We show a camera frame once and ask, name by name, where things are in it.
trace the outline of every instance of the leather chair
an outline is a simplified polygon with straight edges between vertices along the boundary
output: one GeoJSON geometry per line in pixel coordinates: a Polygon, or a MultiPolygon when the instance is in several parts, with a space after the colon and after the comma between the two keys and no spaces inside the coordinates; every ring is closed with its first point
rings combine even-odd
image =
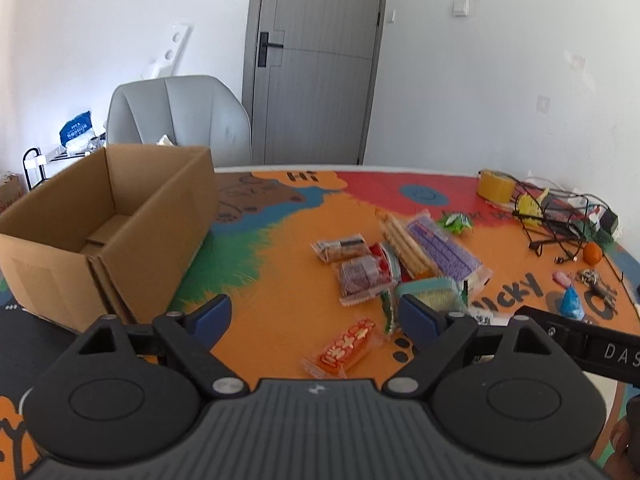
{"type": "Polygon", "coordinates": [[[209,146],[214,165],[251,164],[251,126],[231,90],[208,75],[135,81],[116,88],[107,118],[108,144],[209,146]]]}

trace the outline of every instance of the small orange fruit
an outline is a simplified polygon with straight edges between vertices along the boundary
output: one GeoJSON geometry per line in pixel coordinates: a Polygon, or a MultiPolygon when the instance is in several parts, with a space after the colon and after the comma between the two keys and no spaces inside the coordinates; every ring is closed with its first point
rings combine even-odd
{"type": "Polygon", "coordinates": [[[589,242],[582,249],[582,258],[589,265],[594,266],[602,259],[602,249],[596,242],[589,242]]]}

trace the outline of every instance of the black device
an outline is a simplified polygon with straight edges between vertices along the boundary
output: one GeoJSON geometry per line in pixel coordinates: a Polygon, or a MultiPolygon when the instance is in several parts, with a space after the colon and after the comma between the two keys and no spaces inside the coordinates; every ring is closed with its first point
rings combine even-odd
{"type": "Polygon", "coordinates": [[[230,309],[218,296],[151,325],[106,316],[78,336],[25,400],[43,454],[27,478],[606,478],[589,460],[606,408],[576,364],[597,357],[578,342],[597,327],[535,309],[479,326],[404,296],[401,323],[420,352],[382,390],[263,379],[251,392],[209,352],[230,309]]]}

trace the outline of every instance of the table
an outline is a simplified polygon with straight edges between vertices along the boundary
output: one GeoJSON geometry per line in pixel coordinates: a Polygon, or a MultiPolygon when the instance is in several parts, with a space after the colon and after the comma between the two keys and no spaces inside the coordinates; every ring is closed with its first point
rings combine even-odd
{"type": "MultiPolygon", "coordinates": [[[[489,207],[476,193],[476,179],[464,176],[370,168],[259,168],[219,172],[220,211],[212,232],[185,275],[170,308],[190,312],[215,294],[228,294],[234,306],[228,332],[213,349],[251,386],[261,377],[303,378],[300,361],[321,349],[359,317],[380,325],[380,300],[353,307],[338,302],[331,266],[310,248],[319,239],[361,233],[368,243],[382,240],[377,208],[408,218],[428,208],[464,212],[474,222],[463,244],[494,276],[474,304],[512,312],[523,304],[556,311],[562,289],[552,281],[559,248],[546,246],[542,257],[528,249],[520,224],[489,207]]],[[[618,290],[618,314],[598,298],[584,298],[590,320],[608,328],[640,335],[640,321],[618,277],[635,289],[640,264],[623,248],[609,253],[615,269],[603,260],[603,279],[618,290]]],[[[575,272],[583,262],[561,269],[575,272]]],[[[578,291],[583,294],[586,289],[578,291]]],[[[13,479],[36,458],[25,435],[19,405],[39,373],[74,336],[39,320],[15,305],[0,283],[0,479],[13,479]]],[[[372,377],[381,384],[417,349],[402,334],[374,348],[350,370],[350,378],[372,377]]],[[[625,384],[597,380],[611,417],[593,459],[604,464],[611,455],[609,432],[624,415],[626,400],[640,392],[625,384]]]]}

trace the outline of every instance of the yellow tape roll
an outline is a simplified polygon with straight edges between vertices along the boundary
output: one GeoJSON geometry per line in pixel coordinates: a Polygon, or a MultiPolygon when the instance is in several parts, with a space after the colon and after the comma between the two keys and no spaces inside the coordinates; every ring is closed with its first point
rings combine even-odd
{"type": "Polygon", "coordinates": [[[511,201],[511,195],[516,183],[505,176],[501,176],[491,170],[482,170],[478,179],[476,193],[485,200],[498,204],[507,204],[511,201]]]}

